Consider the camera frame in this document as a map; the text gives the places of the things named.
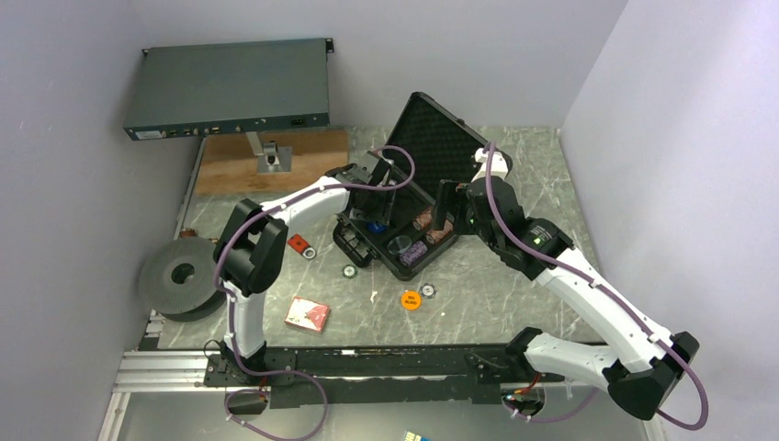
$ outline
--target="white wall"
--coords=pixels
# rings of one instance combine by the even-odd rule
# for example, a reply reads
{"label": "white wall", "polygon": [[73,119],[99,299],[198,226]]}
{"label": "white wall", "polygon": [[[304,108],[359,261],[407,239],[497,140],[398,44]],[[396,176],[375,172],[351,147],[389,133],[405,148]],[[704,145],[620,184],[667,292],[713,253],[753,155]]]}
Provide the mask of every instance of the white wall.
{"label": "white wall", "polygon": [[422,90],[474,124],[559,127],[627,0],[133,0],[155,46],[335,38],[332,121]]}
{"label": "white wall", "polygon": [[629,2],[562,135],[607,276],[702,344],[711,419],[672,439],[775,439],[779,5]]}
{"label": "white wall", "polygon": [[121,130],[148,42],[123,0],[0,4],[0,438],[96,439],[192,142]]}

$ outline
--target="black carrying case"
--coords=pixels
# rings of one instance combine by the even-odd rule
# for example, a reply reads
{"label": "black carrying case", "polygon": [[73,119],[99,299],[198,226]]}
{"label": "black carrying case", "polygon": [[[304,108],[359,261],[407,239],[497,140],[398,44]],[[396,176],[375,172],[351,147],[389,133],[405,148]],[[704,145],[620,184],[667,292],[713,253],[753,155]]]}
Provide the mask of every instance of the black carrying case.
{"label": "black carrying case", "polygon": [[[413,220],[434,205],[435,199],[431,195],[437,193],[441,179],[470,182],[477,172],[473,153],[487,141],[427,94],[414,92],[387,144],[405,149],[416,165],[413,181],[395,194],[387,229],[375,232],[366,222],[350,219],[345,212],[338,215],[333,240],[356,266],[366,267],[373,259],[379,259],[396,278],[407,281],[457,240],[454,233],[449,233],[440,242],[430,244],[425,235],[431,226],[417,230],[412,225]],[[384,151],[383,156],[394,162],[390,177],[396,182],[405,180],[411,172],[405,156],[390,150]],[[390,253],[387,248],[399,235],[409,236],[412,243],[422,241],[427,248],[424,256],[410,266],[401,263],[400,256]]]}

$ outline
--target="cable clip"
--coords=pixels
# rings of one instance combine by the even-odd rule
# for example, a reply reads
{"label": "cable clip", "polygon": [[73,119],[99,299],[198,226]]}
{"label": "cable clip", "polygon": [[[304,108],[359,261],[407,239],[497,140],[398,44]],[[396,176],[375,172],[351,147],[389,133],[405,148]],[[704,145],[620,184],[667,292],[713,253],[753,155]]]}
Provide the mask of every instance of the cable clip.
{"label": "cable clip", "polygon": [[589,283],[590,288],[595,289],[603,285],[604,280],[602,278],[593,277],[593,281]]}

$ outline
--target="open case lid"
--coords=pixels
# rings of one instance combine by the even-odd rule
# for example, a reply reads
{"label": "open case lid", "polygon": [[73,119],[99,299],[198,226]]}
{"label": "open case lid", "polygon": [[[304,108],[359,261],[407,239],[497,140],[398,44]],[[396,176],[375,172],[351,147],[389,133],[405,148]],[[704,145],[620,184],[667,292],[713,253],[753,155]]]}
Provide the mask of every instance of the open case lid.
{"label": "open case lid", "polygon": [[[416,164],[414,182],[429,196],[438,193],[438,181],[470,182],[477,172],[473,153],[487,141],[434,99],[414,92],[387,139],[388,145],[405,149]],[[406,174],[411,165],[399,152],[385,151]]]}

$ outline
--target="blue object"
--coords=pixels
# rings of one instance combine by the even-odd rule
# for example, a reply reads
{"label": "blue object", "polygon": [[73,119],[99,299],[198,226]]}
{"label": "blue object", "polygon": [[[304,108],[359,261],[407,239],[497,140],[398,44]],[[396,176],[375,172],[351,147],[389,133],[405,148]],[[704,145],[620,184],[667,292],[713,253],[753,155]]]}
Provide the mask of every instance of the blue object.
{"label": "blue object", "polygon": [[406,432],[406,436],[403,441],[430,441],[430,438],[425,438],[415,434],[414,432]]}
{"label": "blue object", "polygon": [[384,232],[385,230],[387,230],[387,225],[382,225],[382,224],[376,223],[376,222],[370,222],[367,225],[367,228],[370,230],[370,232],[374,232],[376,234],[379,234],[380,232]]}

